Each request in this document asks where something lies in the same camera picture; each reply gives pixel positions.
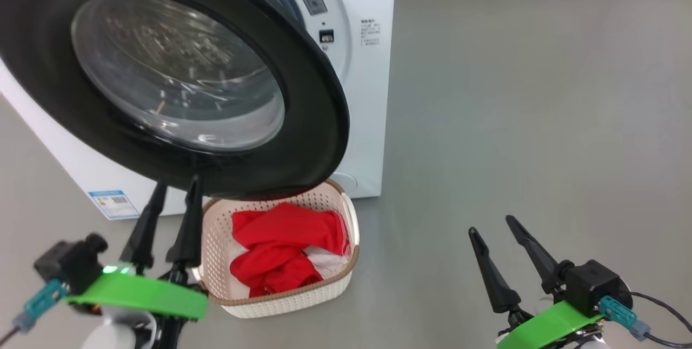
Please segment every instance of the clothes pile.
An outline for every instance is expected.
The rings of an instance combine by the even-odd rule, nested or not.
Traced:
[[[348,235],[334,211],[281,203],[232,214],[229,248],[233,298],[294,290],[334,277],[348,265]]]

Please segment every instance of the white washing machine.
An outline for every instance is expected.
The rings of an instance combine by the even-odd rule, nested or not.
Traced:
[[[381,191],[394,0],[3,0],[0,88],[86,198],[135,218],[335,179]]]

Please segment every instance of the red clothing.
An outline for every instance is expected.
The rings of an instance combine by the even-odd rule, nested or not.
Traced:
[[[346,235],[334,211],[281,203],[270,211],[233,213],[233,238],[249,251],[230,263],[230,273],[250,287],[250,298],[294,290],[322,280],[302,253],[318,246],[343,256]]]

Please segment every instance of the gray floor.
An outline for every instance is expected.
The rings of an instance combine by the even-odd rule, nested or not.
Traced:
[[[477,226],[532,311],[542,293],[503,217],[561,260],[596,258],[692,316],[692,0],[396,0],[384,195],[358,201],[362,252],[343,296],[239,320],[211,307],[181,347],[493,347],[470,248]],[[0,326],[36,290],[32,261],[107,223],[0,101]],[[179,219],[160,225],[159,263]],[[161,272],[159,264],[156,272]],[[690,341],[645,303],[640,317]],[[79,347],[96,321],[61,306],[10,348]],[[608,326],[615,348],[636,344]]]

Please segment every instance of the laundry basket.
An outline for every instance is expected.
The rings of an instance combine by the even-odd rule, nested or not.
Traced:
[[[228,245],[232,241],[232,219],[236,211],[267,211],[277,204],[289,202],[316,211],[332,210],[339,213],[348,232],[349,262],[338,275],[296,290],[265,297],[232,299],[230,295],[230,261]],[[351,199],[331,180],[314,189],[285,199],[244,202],[212,199],[204,206],[202,229],[202,264],[193,274],[209,292],[209,299],[239,318],[259,318],[312,307],[341,295],[351,281],[353,267],[358,260],[360,233],[358,219]]]

